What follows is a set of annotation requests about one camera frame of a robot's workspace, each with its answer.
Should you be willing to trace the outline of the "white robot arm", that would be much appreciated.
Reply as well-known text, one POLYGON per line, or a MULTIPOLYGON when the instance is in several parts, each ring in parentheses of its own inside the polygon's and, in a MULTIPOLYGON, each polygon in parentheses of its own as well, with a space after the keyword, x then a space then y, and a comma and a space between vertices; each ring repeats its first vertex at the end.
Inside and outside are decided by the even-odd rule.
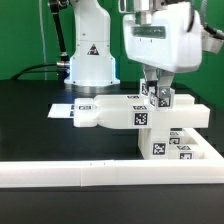
MULTIPOLYGON (((110 54, 110 16, 97 0, 70 0, 74 9, 76 51, 68 82, 107 86, 115 80, 110 54)), ((158 98, 171 95, 176 73, 198 69, 204 51, 217 52, 224 32, 206 23, 207 0, 196 11, 193 0, 118 0, 127 57, 142 63, 146 83, 158 98)))

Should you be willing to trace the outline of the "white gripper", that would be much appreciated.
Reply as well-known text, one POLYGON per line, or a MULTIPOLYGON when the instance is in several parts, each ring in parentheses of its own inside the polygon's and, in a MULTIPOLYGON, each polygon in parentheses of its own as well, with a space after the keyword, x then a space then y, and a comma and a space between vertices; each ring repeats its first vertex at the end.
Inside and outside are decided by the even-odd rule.
POLYGON ((157 96, 168 98, 174 73, 196 71, 201 64, 199 13, 190 1, 127 1, 122 13, 127 57, 145 64, 147 88, 157 83, 157 96))

